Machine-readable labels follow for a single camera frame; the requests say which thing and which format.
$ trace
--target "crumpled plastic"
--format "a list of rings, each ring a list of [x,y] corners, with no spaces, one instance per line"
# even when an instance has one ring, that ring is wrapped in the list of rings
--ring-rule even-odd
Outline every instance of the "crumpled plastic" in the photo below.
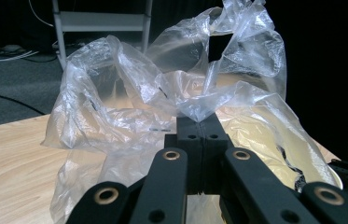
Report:
[[[255,151],[292,189],[300,179],[338,186],[285,103],[285,46],[264,1],[223,3],[166,29],[145,54],[109,35],[68,57],[42,143],[71,149],[51,202],[55,223],[95,184],[130,186],[147,175],[184,116],[216,113],[233,144]],[[208,63],[210,36],[227,34],[222,57]],[[188,223],[223,223],[217,200],[188,196]]]

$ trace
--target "black mechanical device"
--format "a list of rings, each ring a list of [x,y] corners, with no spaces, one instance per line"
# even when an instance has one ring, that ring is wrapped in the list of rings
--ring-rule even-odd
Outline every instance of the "black mechanical device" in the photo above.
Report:
[[[220,196],[226,223],[348,224],[348,194],[323,182],[301,193],[286,187],[253,151],[234,147],[216,114],[202,122],[177,118],[177,134],[147,176],[132,186],[103,182],[74,207],[68,224],[186,223],[187,196]]]

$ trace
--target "light wood tabletop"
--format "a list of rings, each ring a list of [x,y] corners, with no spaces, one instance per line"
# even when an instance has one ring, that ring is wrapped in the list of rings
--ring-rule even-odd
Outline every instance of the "light wood tabletop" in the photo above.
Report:
[[[49,206],[68,151],[40,145],[48,119],[0,125],[0,224],[53,223]],[[336,158],[317,145],[327,162]]]

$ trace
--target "plastic bag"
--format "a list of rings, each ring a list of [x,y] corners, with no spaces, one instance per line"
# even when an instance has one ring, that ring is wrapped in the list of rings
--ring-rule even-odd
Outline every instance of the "plastic bag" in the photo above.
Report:
[[[285,47],[264,2],[223,2],[166,29],[146,54],[110,35],[68,57],[42,143],[72,149],[51,202],[55,223],[95,184],[147,175],[175,117],[216,113],[234,145],[254,150],[292,189],[338,185],[285,103]],[[208,63],[209,37],[226,34],[221,59]],[[189,196],[188,223],[222,223],[217,199]]]

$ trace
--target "black backdrop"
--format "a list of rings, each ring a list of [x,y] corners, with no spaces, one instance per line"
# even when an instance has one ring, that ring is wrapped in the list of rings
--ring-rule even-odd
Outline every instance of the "black backdrop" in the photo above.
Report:
[[[76,10],[143,10],[124,0],[61,0]],[[32,0],[36,13],[53,23],[51,2]],[[218,0],[154,0],[151,40],[165,28],[191,18]],[[277,1],[265,5],[285,41],[287,97],[305,131],[343,160],[348,159],[348,1]],[[32,14],[28,0],[0,0],[0,46],[19,44],[50,50],[54,29]],[[213,58],[218,58],[214,51]]]

